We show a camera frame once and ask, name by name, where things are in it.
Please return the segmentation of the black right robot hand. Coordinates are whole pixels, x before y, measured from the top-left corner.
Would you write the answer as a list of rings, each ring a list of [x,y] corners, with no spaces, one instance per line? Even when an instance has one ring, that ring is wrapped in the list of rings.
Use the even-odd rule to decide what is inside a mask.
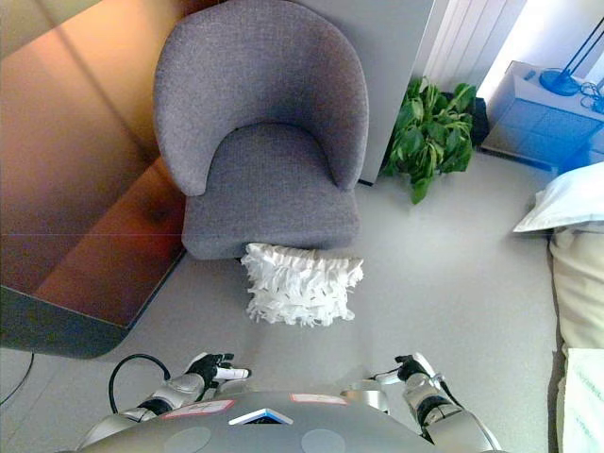
[[[394,369],[377,373],[372,376],[372,379],[381,385],[393,385],[397,382],[406,382],[414,374],[426,375],[429,378],[436,376],[428,360],[419,352],[396,356],[394,361],[397,364]]]

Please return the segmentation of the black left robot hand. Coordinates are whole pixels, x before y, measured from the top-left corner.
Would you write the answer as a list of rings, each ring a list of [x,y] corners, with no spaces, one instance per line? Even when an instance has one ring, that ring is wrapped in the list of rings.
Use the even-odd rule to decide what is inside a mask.
[[[224,382],[250,378],[248,368],[236,368],[232,365],[233,353],[211,354],[203,352],[192,359],[185,374],[198,375],[203,379],[204,389],[217,388]]]

